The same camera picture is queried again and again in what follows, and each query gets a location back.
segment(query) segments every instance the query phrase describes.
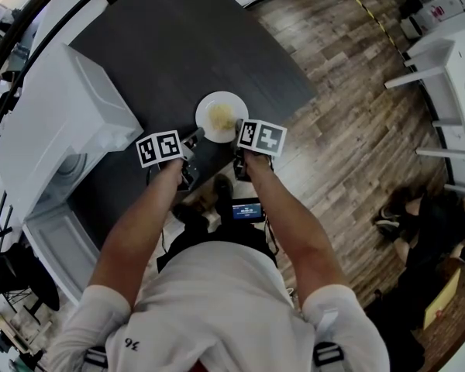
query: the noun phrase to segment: yellow and black tape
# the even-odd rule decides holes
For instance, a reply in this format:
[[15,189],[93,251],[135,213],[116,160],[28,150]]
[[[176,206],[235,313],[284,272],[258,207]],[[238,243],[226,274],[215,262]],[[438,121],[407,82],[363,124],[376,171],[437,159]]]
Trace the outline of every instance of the yellow and black tape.
[[397,52],[400,54],[400,57],[402,58],[403,61],[405,61],[405,57],[403,57],[403,54],[401,53],[401,51],[398,49],[398,46],[396,45],[396,43],[394,42],[393,38],[391,37],[391,35],[388,33],[388,31],[386,30],[386,28],[384,28],[384,25],[379,21],[379,19],[377,19],[375,17],[375,15],[365,6],[365,4],[363,4],[360,0],[355,0],[355,2],[357,2],[360,7],[362,9],[364,9],[367,14],[369,15],[369,17],[371,17],[375,22],[376,24],[379,25],[379,27],[381,28],[381,30],[384,32],[384,34],[386,35],[386,37],[389,39],[389,41],[391,42],[391,44],[393,45],[393,47],[397,50]]

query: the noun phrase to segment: hand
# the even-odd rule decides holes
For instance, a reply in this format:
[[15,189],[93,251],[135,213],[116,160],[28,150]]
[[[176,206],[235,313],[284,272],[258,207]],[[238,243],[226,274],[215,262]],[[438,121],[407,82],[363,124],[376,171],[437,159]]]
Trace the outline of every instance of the hand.
[[248,175],[252,177],[259,174],[272,173],[269,165],[269,157],[265,156],[264,154],[254,155],[248,150],[245,150],[244,153],[246,172]]
[[179,186],[183,181],[183,177],[181,176],[181,168],[183,167],[183,163],[184,160],[181,158],[171,160],[169,163],[167,163],[159,175],[171,178],[173,183],[175,181],[176,185]]

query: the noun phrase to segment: phone screen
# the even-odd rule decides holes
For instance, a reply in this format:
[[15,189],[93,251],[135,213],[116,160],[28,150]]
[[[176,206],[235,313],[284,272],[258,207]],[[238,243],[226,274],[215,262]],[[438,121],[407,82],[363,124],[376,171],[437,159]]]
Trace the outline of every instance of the phone screen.
[[233,205],[232,210],[232,217],[234,219],[256,219],[263,216],[262,205],[259,202]]

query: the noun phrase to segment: white t-shirt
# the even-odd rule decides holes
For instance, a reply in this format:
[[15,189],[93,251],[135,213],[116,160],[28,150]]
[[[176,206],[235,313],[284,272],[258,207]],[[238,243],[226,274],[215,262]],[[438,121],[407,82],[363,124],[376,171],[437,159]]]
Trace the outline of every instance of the white t-shirt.
[[86,350],[104,346],[117,372],[188,372],[198,359],[208,372],[309,372],[324,341],[340,346],[353,372],[389,371],[384,342],[353,291],[320,288],[300,315],[272,260],[245,246],[182,251],[142,299],[131,313],[112,289],[87,288],[48,354],[50,370],[83,370]]

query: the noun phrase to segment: yellow board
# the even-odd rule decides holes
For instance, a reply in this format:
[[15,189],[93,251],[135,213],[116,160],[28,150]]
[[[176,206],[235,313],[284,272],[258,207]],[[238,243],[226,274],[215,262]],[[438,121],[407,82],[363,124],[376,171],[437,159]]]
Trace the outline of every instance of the yellow board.
[[424,314],[424,329],[430,326],[435,319],[440,317],[443,310],[451,302],[458,288],[458,280],[460,279],[460,268],[457,268],[455,274],[449,279],[443,290],[436,296]]

